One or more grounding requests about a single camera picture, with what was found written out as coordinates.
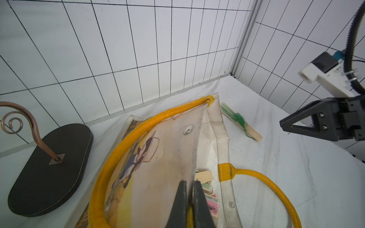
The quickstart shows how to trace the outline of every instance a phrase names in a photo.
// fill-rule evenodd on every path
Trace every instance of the white tiled wall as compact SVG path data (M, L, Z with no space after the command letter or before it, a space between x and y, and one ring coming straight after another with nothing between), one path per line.
M334 54L346 46L351 20L362 0L263 0L235 77L288 113L332 97L322 86L307 84L297 74L320 53ZM365 22L354 59L365 59ZM365 65L354 62L360 74ZM303 122L311 124L310 118ZM365 160L365 144L336 142Z
M29 109L43 137L216 78L253 1L0 0L0 100ZM0 151L31 141L27 124L0 131Z

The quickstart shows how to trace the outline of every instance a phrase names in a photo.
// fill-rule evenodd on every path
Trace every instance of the spiral hook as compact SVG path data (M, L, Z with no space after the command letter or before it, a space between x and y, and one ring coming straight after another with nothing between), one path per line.
M13 111L13 112L9 112L7 113L2 119L1 119L1 128L3 129L3 131L5 131L8 134L16 134L19 131L21 131L21 129L23 128L23 121L18 118L18 117L13 117L9 120L8 124L9 124L9 128L13 129L13 121L17 120L20 123L20 127L18 130L16 131L9 131L5 128L5 120L8 116L10 116L11 114L14 113L18 113L21 114L23 116L25 116L29 122L30 128L32 130L32 136L33 139L35 141L35 143L44 151L46 152L49 156L51 156L51 158L53 158L53 160L55 160L58 163L62 162L62 159L55 154L42 140L41 136L39 135L39 130L38 130L38 125L37 122L35 121L34 116L23 106L20 106L16 103L12 103L12 102L7 102L7 101L0 101L0 107L4 106L4 107L10 107L10 108L14 108L17 111Z
M22 128L23 128L23 121L20 119L20 118L18 118L18 117L13 117L13 118L11 118L10 120L9 120L9 122L8 122L8 125L9 125L9 128L12 130L13 129L13 121L14 120L17 120L17 121L19 121L19 123L20 123L20 127L19 127L19 129L18 130L16 130L16 131L8 131L6 128L5 128L5 120L6 120L6 118L8 117L8 116L10 116L11 114L14 114L14 113L19 113L19 114L22 114L23 116L25 116L25 114L24 113L22 113L22 112L9 112L9 113L7 113L4 117L3 117L3 119L1 120L1 128L3 129L3 131L5 131L5 133L8 133L8 134L16 134L16 133L18 133L19 131L21 131L22 130Z

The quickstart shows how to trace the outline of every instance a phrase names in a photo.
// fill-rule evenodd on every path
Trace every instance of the yellow rope handle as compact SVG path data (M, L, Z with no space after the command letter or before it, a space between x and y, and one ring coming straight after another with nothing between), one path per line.
M88 220L91 227L111 228L104 215L105 194L107 192L110 178L116 166L123 158L126 151L133 145L133 143L135 143L146 131L148 131L151 127L154 127L159 122L176 114L185 112L198 105L207 103L209 106L213 102L214 97L208 95L179 107L171 108L161 112L160 114L146 120L141 125L136 127L121 141L121 143L119 143L101 169L91 193L88 215Z
M234 178L236 174L250 175L260 179L262 182L267 184L276 193L276 195L279 196L280 200L284 203L285 207L289 212L290 217L292 218L294 228L301 228L301 222L295 210L295 207L289 201L289 199L283 193L283 191L267 176L253 170L237 169L231 163L219 164L218 173L219 173L219 181L231 180Z

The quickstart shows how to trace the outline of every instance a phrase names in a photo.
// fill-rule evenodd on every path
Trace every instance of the black oval base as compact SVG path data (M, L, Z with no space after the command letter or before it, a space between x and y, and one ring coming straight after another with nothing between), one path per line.
M83 124L69 124L43 138L62 163L50 165L51 157L38 146L24 166L8 196L10 210L36 217L61 206L76 191L89 158L93 134Z

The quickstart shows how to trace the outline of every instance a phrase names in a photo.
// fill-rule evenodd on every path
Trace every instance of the green tassel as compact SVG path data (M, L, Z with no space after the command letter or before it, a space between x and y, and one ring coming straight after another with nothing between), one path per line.
M221 108L222 112L224 112L227 116L229 116L233 121L238 123L243 128L247 137L254 139L253 137L251 137L247 134L247 130L246 130L246 126L245 126L245 119L243 118L243 116L241 114L239 114L238 112L235 113L224 103L220 104L220 108Z

